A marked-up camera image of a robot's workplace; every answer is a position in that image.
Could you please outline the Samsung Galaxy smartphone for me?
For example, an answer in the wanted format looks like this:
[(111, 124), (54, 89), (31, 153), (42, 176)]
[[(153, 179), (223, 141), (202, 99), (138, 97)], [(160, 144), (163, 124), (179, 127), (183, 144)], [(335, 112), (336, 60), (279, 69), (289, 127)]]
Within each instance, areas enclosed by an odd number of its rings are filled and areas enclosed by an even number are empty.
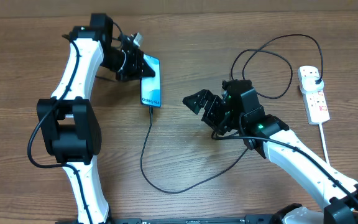
[(160, 108), (162, 105), (160, 60), (147, 54), (144, 55), (144, 60), (155, 72), (155, 76), (141, 78), (140, 102), (143, 105)]

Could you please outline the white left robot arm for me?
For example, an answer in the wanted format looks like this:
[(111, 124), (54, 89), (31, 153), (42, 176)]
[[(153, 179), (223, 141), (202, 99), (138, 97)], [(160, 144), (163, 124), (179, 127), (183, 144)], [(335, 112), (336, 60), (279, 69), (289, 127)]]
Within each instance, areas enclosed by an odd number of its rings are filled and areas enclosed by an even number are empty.
[(37, 103), (38, 124), (28, 145), (29, 161), (38, 168), (61, 167), (75, 196), (75, 223), (113, 223), (98, 173), (101, 128), (90, 98), (100, 67), (116, 74), (116, 81), (140, 82), (140, 102), (162, 105), (159, 59), (145, 54), (140, 33), (118, 37), (118, 24), (105, 13), (93, 13), (88, 26), (75, 26), (65, 36), (70, 56), (60, 83), (50, 98)]

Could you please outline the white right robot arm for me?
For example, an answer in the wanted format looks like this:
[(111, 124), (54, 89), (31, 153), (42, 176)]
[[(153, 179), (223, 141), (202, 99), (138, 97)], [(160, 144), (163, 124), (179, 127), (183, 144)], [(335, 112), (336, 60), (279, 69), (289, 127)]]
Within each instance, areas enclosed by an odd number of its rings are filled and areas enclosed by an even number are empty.
[(287, 124), (265, 114), (250, 80), (222, 83), (221, 96), (203, 89), (183, 99), (192, 112), (204, 109), (202, 120), (216, 140), (237, 138), (248, 149), (286, 171), (319, 205), (316, 212), (293, 203), (272, 215), (271, 223), (358, 223), (358, 181), (340, 173), (304, 145)]

